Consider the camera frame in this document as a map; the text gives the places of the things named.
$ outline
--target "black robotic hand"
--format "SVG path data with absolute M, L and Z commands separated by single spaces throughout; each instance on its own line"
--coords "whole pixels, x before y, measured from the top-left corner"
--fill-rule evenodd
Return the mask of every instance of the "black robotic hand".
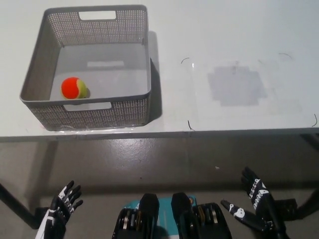
M 222 200 L 221 204 L 241 223 L 263 232 L 269 238 L 289 239 L 286 226 L 276 209 L 273 196 L 260 178 L 248 167 L 242 172 L 241 181 L 256 214 Z
M 82 200 L 75 203 L 75 200 L 81 196 L 81 186 L 78 185 L 72 189 L 73 185 L 74 181 L 71 181 L 58 196 L 53 198 L 50 209 L 42 220 L 36 239 L 63 239 L 67 222 L 76 208 L 83 203 Z

